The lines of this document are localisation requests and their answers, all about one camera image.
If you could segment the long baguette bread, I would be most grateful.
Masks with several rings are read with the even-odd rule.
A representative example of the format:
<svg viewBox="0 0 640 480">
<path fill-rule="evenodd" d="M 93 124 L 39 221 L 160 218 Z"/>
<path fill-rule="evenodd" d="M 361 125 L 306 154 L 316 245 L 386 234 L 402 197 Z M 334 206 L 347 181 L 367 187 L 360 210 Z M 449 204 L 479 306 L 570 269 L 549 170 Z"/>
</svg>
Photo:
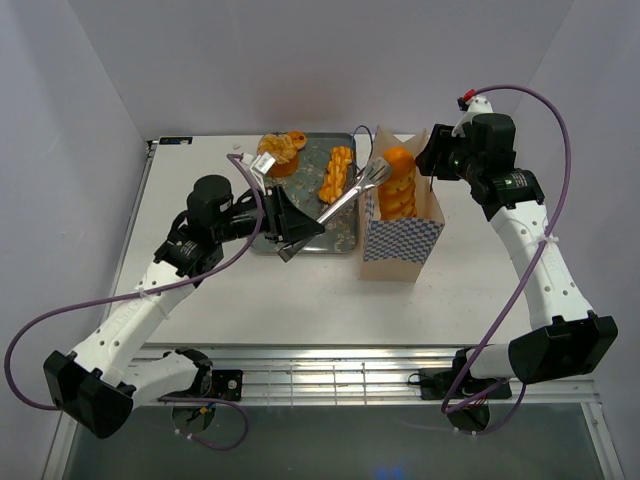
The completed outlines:
<svg viewBox="0 0 640 480">
<path fill-rule="evenodd" d="M 395 146 L 385 151 L 383 158 L 391 166 L 392 174 L 378 187 L 380 218 L 396 220 L 416 217 L 414 156 L 405 147 Z"/>
</svg>

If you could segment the metal tongs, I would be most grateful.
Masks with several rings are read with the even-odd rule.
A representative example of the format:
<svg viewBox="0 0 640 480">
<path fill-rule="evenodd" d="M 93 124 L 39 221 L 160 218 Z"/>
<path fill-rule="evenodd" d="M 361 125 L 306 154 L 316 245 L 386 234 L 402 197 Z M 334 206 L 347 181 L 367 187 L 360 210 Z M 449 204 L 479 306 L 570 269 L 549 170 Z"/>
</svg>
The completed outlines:
<svg viewBox="0 0 640 480">
<path fill-rule="evenodd" d="M 371 157 L 354 177 L 352 185 L 316 219 L 316 223 L 325 227 L 334 217 L 339 216 L 364 193 L 386 182 L 392 173 L 391 165 L 383 157 Z M 286 244 L 278 250 L 279 257 L 284 262 L 290 261 L 314 236 L 317 236 L 317 233 L 305 239 Z"/>
</svg>

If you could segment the blue checkered paper bag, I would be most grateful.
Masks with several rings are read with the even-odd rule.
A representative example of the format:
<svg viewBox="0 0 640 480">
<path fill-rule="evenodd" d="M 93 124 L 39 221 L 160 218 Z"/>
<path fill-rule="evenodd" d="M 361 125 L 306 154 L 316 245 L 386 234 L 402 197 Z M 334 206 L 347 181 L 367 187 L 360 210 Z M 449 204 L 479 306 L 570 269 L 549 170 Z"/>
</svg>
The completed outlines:
<svg viewBox="0 0 640 480">
<path fill-rule="evenodd" d="M 415 175 L 417 213 L 383 220 L 378 191 L 359 198 L 358 277 L 363 281 L 414 283 L 433 251 L 445 220 L 429 179 Z"/>
</svg>

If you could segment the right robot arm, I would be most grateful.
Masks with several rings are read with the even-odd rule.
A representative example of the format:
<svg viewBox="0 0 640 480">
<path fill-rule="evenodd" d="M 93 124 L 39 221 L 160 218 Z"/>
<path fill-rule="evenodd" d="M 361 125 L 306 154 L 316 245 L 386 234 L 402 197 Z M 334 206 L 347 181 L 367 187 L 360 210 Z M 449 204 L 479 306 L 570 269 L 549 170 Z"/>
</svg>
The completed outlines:
<svg viewBox="0 0 640 480">
<path fill-rule="evenodd" d="M 535 175 L 516 167 L 516 127 L 505 114 L 481 113 L 454 127 L 434 126 L 418 155 L 419 172 L 464 180 L 500 237 L 526 299 L 530 332 L 506 344 L 457 352 L 451 391 L 474 397 L 493 380 L 524 385 L 592 373 L 618 335 L 580 292 L 552 234 Z"/>
</svg>

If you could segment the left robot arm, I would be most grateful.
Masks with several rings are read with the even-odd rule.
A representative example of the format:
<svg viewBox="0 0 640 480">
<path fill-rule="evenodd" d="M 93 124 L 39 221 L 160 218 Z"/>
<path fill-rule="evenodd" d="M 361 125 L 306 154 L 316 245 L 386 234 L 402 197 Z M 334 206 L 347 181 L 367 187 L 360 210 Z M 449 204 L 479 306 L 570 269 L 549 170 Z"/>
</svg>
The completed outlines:
<svg viewBox="0 0 640 480">
<path fill-rule="evenodd" d="M 45 360 L 54 404 L 104 439 L 150 401 L 169 395 L 194 400 L 208 396 L 212 362 L 193 348 L 177 348 L 141 367 L 130 363 L 170 312 L 195 292 L 203 274 L 220 264 L 224 243 L 253 233 L 289 243 L 324 230 L 280 187 L 267 194 L 248 190 L 235 198 L 227 178 L 198 179 L 132 298 L 115 307 L 70 353 L 55 351 Z"/>
</svg>

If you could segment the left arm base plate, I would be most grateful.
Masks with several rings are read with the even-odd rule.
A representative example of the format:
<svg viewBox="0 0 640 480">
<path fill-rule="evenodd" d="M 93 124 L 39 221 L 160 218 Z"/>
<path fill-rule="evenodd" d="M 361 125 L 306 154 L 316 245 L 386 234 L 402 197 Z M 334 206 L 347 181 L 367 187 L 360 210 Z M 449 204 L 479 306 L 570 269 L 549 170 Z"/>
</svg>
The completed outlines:
<svg viewBox="0 0 640 480">
<path fill-rule="evenodd" d="M 242 399 L 244 372 L 240 369 L 214 369 L 201 387 L 192 387 L 182 392 L 171 392 L 165 398 L 195 399 L 209 401 L 219 399 L 239 402 Z"/>
</svg>

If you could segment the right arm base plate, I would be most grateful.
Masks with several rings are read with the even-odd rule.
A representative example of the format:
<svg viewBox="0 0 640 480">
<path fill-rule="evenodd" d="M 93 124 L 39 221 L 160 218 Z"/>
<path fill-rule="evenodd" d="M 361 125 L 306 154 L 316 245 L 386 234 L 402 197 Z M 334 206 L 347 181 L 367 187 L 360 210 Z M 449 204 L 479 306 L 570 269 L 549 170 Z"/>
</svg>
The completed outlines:
<svg viewBox="0 0 640 480">
<path fill-rule="evenodd" d="M 454 382 L 456 374 L 449 369 L 422 368 L 411 373 L 407 379 L 409 386 L 418 387 L 422 400 L 443 400 Z M 469 375 L 457 388 L 454 398 L 464 399 L 484 391 L 496 383 L 495 379 L 472 379 Z M 512 397 L 508 383 L 499 384 L 487 394 L 491 400 L 506 400 Z"/>
</svg>

